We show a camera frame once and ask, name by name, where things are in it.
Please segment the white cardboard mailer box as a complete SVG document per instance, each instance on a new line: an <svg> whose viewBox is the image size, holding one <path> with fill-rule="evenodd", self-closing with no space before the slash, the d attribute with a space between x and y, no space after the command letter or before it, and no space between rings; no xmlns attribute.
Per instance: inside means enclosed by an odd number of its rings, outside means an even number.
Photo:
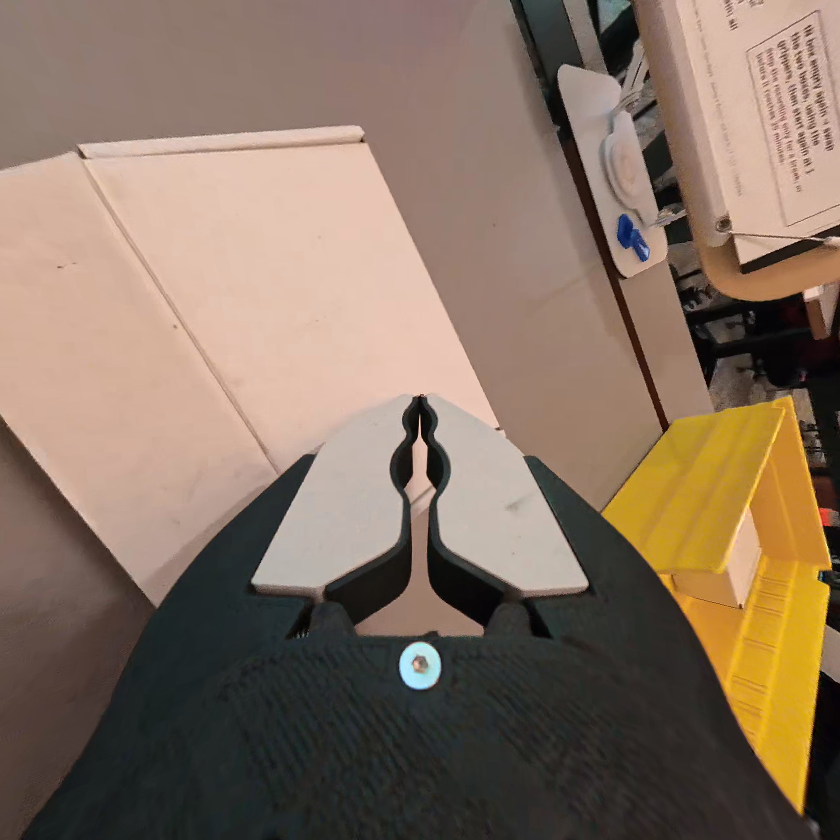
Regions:
<svg viewBox="0 0 840 840"><path fill-rule="evenodd" d="M760 537L750 507L729 540L720 570L671 572L675 590L703 602L741 610L747 603L762 557Z"/></svg>
<svg viewBox="0 0 840 840"><path fill-rule="evenodd" d="M2 419L156 606L353 415L498 420L357 127L2 170Z"/></svg>

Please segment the large yellow plastic bin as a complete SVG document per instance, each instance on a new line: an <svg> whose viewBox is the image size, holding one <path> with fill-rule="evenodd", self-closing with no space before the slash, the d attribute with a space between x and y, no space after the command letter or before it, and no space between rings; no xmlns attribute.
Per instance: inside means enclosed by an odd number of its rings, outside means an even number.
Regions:
<svg viewBox="0 0 840 840"><path fill-rule="evenodd" d="M677 592L671 572L721 569L747 508L762 557L744 608ZM792 399L676 421L603 516L672 594L746 739L804 813L831 561Z"/></svg>

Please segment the blue clip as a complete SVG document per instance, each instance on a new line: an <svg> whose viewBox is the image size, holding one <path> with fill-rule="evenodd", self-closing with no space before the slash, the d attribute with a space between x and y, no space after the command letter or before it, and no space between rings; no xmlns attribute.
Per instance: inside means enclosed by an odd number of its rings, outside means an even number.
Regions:
<svg viewBox="0 0 840 840"><path fill-rule="evenodd" d="M622 248L632 251L640 262L649 261L650 247L633 219L626 213L617 219L616 240Z"/></svg>

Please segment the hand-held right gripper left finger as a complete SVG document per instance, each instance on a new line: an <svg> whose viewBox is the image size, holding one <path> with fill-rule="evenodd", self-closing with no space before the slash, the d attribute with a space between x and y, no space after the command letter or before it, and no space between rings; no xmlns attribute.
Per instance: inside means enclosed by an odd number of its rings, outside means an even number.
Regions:
<svg viewBox="0 0 840 840"><path fill-rule="evenodd" d="M257 594L337 603L350 618L369 618L405 591L419 404L398 395L323 442L251 578Z"/></svg>

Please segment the printed instruction sheet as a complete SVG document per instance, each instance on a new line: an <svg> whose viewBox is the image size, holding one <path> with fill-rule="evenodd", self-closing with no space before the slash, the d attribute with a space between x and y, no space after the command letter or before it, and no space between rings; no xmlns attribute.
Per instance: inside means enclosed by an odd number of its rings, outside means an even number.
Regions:
<svg viewBox="0 0 840 840"><path fill-rule="evenodd" d="M675 7L741 272L838 236L839 2Z"/></svg>

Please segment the white stand base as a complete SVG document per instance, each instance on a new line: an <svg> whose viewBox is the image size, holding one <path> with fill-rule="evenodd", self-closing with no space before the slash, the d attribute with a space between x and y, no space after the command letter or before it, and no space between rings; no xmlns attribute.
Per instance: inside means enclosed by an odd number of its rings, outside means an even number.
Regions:
<svg viewBox="0 0 840 840"><path fill-rule="evenodd" d="M668 244L634 119L623 105L619 83L610 76L562 65L557 81L610 257L619 277L635 277L665 261ZM618 244L621 214L633 219L647 241L649 261L640 262Z"/></svg>

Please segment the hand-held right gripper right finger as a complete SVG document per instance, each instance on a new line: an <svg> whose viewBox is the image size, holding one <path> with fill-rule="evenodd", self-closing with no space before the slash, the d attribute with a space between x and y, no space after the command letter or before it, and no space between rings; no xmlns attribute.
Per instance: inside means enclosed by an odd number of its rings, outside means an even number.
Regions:
<svg viewBox="0 0 840 840"><path fill-rule="evenodd" d="M523 453L440 395L421 398L435 594L478 624L499 604L578 595L589 581Z"/></svg>

